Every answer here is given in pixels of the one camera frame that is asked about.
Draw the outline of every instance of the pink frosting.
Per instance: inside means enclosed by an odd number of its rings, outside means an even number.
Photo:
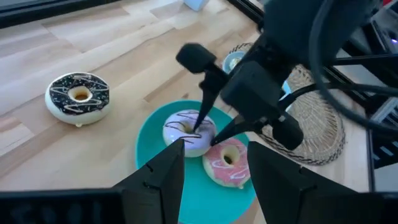
[[[239,150],[239,160],[234,162],[232,166],[221,157],[222,149],[230,145],[236,146]],[[235,186],[240,186],[243,179],[250,177],[248,149],[237,139],[230,138],[211,147],[204,157],[209,160],[215,178],[226,184],[232,183]]]

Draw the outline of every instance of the black metal frame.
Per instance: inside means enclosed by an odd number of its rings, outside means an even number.
[[[36,0],[0,7],[0,29],[120,0]]]
[[[259,9],[249,0],[227,0],[232,5],[237,7],[243,14],[248,16],[252,21],[254,21],[260,30],[263,23],[264,11]],[[389,86],[398,88],[398,65],[392,63],[390,60],[367,60],[370,55],[377,54],[391,54],[388,50],[387,44],[383,38],[380,38],[382,35],[378,25],[376,22],[371,22],[370,24],[362,27],[362,30],[366,36],[366,39],[371,46],[371,52],[365,52],[363,49],[357,47],[352,40],[347,41],[343,46],[343,50],[347,52],[352,57],[362,57],[365,60],[361,61],[361,65],[363,65],[366,69],[368,69],[371,73],[380,79],[380,81],[384,83],[388,83]],[[338,60],[338,64],[340,65],[348,65],[355,62],[356,59],[351,58],[343,58]],[[351,84],[353,83],[349,78],[343,75],[334,67],[325,67],[325,75],[330,82]],[[387,100],[386,96],[369,96],[366,93],[358,93],[355,91],[346,91],[345,92],[351,99],[360,104],[366,111],[368,117],[374,114]],[[373,160],[371,157],[371,153],[373,152],[373,134],[370,131],[367,131],[367,144],[368,144],[368,173],[369,173],[369,189],[370,191],[374,191],[374,171],[373,171]]]

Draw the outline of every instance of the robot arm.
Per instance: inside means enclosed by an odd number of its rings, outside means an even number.
[[[216,136],[212,145],[245,131],[273,127],[273,136],[294,150],[303,139],[298,122],[279,102],[283,82],[297,64],[309,67],[309,39],[324,0],[271,0],[265,6],[264,32],[229,75],[214,65],[216,57],[198,44],[187,44],[177,61],[192,73],[205,73],[203,100],[195,127],[218,95],[239,116]],[[379,0],[335,0],[320,33],[320,60],[330,65],[353,31],[369,19]]]

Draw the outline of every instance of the chocolate frosting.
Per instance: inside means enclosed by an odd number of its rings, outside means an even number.
[[[78,102],[69,97],[68,91],[78,86],[85,86],[90,90],[93,95],[90,100]],[[51,84],[50,97],[63,113],[80,115],[104,108],[109,103],[109,86],[94,75],[73,73]]]

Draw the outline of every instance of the donut hole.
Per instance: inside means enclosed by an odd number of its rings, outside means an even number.
[[[76,102],[86,102],[93,97],[91,91],[85,86],[78,86],[68,91],[68,96]]]
[[[221,153],[224,162],[228,165],[239,161],[239,149],[236,146],[226,146]]]
[[[228,163],[229,165],[232,164],[232,159],[229,156],[224,155],[224,160],[226,163]]]
[[[188,122],[182,122],[182,131],[187,133],[187,134],[193,134],[193,127],[191,127],[191,124]]]

